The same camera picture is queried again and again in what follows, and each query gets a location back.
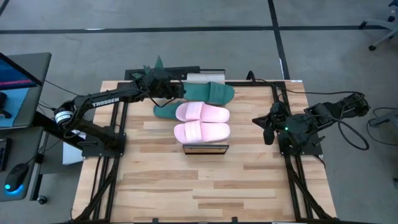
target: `gray concrete floor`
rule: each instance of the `gray concrete floor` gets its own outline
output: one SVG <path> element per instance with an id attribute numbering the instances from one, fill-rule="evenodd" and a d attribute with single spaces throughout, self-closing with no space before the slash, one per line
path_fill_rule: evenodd
<path id="1" fill-rule="evenodd" d="M 274 2 L 280 26 L 356 26 L 363 19 L 386 19 L 389 15 L 389 0 Z M 271 24 L 266 0 L 10 0 L 0 17 L 1 30 Z M 385 33 L 385 30 L 282 31 L 290 77 L 303 80 L 308 91 L 357 90 L 366 94 L 373 108 L 396 106 L 398 40 L 382 44 L 375 52 L 368 51 L 368 45 Z M 0 49 L 6 55 L 51 52 L 47 79 L 79 94 L 98 91 L 103 80 L 122 80 L 125 69 L 152 65 L 158 55 L 170 67 L 225 68 L 228 79 L 244 78 L 248 70 L 253 70 L 258 78 L 282 79 L 273 31 L 3 34 Z M 41 100 L 58 106 L 72 97 L 45 85 Z M 312 105 L 341 97 L 308 95 L 308 100 Z M 392 177 L 398 175 L 398 148 L 383 146 L 368 137 L 369 118 L 372 115 L 347 120 L 369 140 L 371 149 L 366 152 L 348 145 L 337 127 L 322 132 L 326 136 L 322 147 L 333 200 L 342 220 L 396 223 L 398 190 Z M 371 131 L 383 141 L 398 142 L 396 131 L 388 125 Z M 347 135 L 355 138 L 348 131 Z M 46 205 L 28 200 L 2 203 L 1 223 L 51 223 L 69 219 L 79 174 L 77 165 L 67 172 L 46 175 L 40 193 L 48 196 L 50 202 Z"/>

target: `wooden tabletop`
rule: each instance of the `wooden tabletop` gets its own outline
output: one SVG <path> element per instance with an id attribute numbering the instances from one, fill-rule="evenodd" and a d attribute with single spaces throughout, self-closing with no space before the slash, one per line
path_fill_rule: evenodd
<path id="1" fill-rule="evenodd" d="M 101 91 L 112 90 L 117 83 L 105 81 Z M 301 82 L 286 81 L 286 86 L 304 91 Z M 129 104 L 127 146 L 119 165 L 111 222 L 151 222 L 152 218 L 160 222 L 230 222 L 231 217 L 242 222 L 295 220 L 285 161 L 277 141 L 266 146 L 262 129 L 251 121 L 269 112 L 271 88 L 234 89 L 234 99 L 225 105 L 231 112 L 225 155 L 185 155 L 173 132 L 180 122 L 156 118 L 150 100 Z M 288 96 L 293 113 L 303 113 L 308 107 L 304 94 Z M 109 125 L 112 108 L 98 108 L 94 123 Z M 313 156 L 302 156 L 302 160 L 309 191 L 335 217 L 323 164 Z M 90 201 L 96 163 L 95 157 L 83 163 L 73 217 Z M 305 217 L 302 195 L 297 191 Z M 104 216 L 105 203 L 103 200 L 100 217 Z"/>

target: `monitor screen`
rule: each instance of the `monitor screen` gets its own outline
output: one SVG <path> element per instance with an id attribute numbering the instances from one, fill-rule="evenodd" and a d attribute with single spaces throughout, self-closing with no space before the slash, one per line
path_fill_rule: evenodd
<path id="1" fill-rule="evenodd" d="M 6 56 L 0 58 L 0 90 L 28 88 L 40 85 L 35 78 Z"/>

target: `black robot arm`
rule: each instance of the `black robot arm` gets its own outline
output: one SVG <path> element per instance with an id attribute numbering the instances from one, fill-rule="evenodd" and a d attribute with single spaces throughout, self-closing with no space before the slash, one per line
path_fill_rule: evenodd
<path id="1" fill-rule="evenodd" d="M 369 111 L 368 102 L 364 95 L 354 93 L 336 103 L 319 103 L 304 109 L 304 114 L 292 115 L 284 102 L 274 103 L 270 113 L 252 121 L 264 129 L 265 144 L 274 142 L 274 131 L 287 133 L 289 143 L 287 145 L 299 152 L 306 144 L 319 144 L 324 137 L 312 139 L 315 133 L 330 127 L 343 118 L 364 116 Z"/>
<path id="2" fill-rule="evenodd" d="M 124 142 L 120 141 L 120 135 L 114 132 L 114 127 L 93 124 L 84 119 L 84 114 L 90 109 L 118 102 L 135 103 L 145 98 L 150 98 L 152 101 L 153 98 L 183 98 L 182 83 L 171 82 L 170 77 L 166 71 L 155 68 L 152 73 L 132 82 L 119 83 L 115 90 L 76 96 L 55 110 L 55 121 L 65 133 L 76 129 L 95 138 L 94 141 L 79 142 L 81 146 L 98 146 L 110 151 L 118 150 Z"/>

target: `slipper strap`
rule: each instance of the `slipper strap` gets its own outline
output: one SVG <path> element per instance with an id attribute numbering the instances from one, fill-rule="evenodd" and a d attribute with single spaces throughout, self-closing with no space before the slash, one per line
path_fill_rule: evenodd
<path id="1" fill-rule="evenodd" d="M 204 102 L 189 102 L 187 112 L 185 113 L 185 119 L 187 121 L 199 120 L 203 104 Z"/>
<path id="2" fill-rule="evenodd" d="M 225 89 L 224 84 L 210 82 L 210 94 L 209 94 L 209 104 L 224 104 L 225 101 Z"/>
<path id="3" fill-rule="evenodd" d="M 187 142 L 200 142 L 202 140 L 200 121 L 185 123 L 185 137 Z"/>

